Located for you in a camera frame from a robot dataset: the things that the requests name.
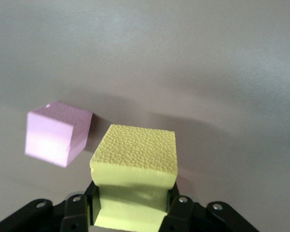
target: screw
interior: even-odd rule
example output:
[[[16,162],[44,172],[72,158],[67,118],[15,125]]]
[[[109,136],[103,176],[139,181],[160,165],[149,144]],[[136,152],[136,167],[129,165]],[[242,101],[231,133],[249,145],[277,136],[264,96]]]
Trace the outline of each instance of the screw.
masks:
[[[216,209],[216,210],[222,210],[221,204],[218,204],[218,203],[213,204],[213,208]]]
[[[45,202],[40,202],[40,203],[37,203],[36,207],[37,208],[42,208],[45,206]]]
[[[186,203],[188,201],[188,199],[186,197],[180,197],[178,200],[181,203]]]
[[[77,202],[77,201],[79,201],[79,200],[81,200],[81,196],[73,197],[73,201],[74,201],[74,202]]]

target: yellow block's front face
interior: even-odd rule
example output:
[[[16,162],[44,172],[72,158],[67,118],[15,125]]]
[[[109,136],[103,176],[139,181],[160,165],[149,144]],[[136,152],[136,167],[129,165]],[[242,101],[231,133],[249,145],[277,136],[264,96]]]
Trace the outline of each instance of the yellow block's front face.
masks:
[[[175,133],[111,125],[91,161],[101,211],[95,225],[158,231],[177,177]]]

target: textured top surface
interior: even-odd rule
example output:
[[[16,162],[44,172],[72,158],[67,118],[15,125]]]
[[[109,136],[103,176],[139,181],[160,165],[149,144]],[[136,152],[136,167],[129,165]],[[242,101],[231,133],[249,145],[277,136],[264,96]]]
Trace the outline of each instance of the textured top surface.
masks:
[[[175,133],[131,126],[111,125],[93,162],[177,173]]]
[[[84,118],[92,116],[92,113],[88,110],[84,110],[59,101],[55,101],[53,103],[47,104],[46,106],[31,110],[30,113],[43,115],[45,117],[49,117],[51,119],[70,125],[75,125]]]

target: yellow textured surface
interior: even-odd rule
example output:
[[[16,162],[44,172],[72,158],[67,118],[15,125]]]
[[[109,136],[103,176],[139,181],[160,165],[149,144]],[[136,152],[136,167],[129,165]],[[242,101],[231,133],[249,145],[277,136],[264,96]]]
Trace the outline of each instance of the yellow textured surface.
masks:
[[[101,210],[95,225],[155,232],[177,177],[175,133],[111,125],[91,161]]]
[[[113,124],[94,153],[93,162],[177,174],[175,133]]]

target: pink cube's front face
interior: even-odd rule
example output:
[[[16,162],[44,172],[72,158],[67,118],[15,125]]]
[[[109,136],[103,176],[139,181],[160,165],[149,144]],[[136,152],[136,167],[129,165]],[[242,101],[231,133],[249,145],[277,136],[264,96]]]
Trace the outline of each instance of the pink cube's front face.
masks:
[[[66,167],[87,142],[92,113],[62,102],[30,111],[25,153]]]

